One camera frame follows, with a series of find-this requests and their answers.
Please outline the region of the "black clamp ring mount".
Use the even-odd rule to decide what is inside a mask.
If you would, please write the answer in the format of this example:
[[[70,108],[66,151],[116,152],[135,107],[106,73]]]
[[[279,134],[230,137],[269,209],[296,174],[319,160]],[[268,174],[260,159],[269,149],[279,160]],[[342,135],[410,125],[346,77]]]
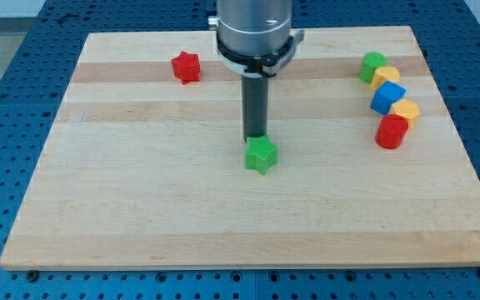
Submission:
[[[262,56],[248,56],[228,49],[217,38],[217,53],[224,65],[235,73],[247,78],[274,78],[284,69],[296,53],[298,44],[304,40],[305,30],[299,29],[274,52]]]

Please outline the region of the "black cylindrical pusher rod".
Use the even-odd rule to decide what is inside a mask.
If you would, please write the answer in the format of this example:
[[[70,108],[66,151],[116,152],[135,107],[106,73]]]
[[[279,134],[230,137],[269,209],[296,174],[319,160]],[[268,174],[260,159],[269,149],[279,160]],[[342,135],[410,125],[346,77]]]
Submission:
[[[242,77],[243,140],[259,138],[267,133],[268,79]]]

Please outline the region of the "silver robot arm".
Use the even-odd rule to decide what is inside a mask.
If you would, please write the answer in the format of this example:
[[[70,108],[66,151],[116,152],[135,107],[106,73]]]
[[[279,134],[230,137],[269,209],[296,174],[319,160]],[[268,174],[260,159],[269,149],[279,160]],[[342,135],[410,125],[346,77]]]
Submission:
[[[304,40],[291,33],[291,0],[217,0],[209,22],[216,28],[217,54],[241,76],[243,139],[267,133],[268,84],[295,56]]]

